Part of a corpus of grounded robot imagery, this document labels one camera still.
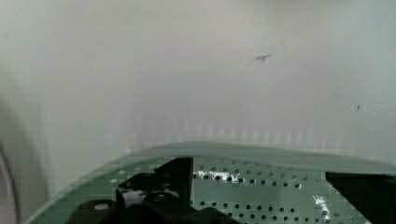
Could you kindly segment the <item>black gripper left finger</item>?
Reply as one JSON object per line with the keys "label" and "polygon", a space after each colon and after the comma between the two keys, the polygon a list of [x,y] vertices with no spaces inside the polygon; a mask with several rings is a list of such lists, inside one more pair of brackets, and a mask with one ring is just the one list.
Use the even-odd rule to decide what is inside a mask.
{"label": "black gripper left finger", "polygon": [[116,199],[80,204],[66,224],[240,224],[215,208],[190,205],[193,159],[175,158],[116,188]]}

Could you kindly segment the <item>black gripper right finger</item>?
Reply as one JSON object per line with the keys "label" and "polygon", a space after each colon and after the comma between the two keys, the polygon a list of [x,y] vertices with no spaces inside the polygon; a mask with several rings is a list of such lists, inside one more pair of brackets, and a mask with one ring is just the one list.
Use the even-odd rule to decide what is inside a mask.
{"label": "black gripper right finger", "polygon": [[372,224],[395,224],[393,175],[325,173],[329,182]]}

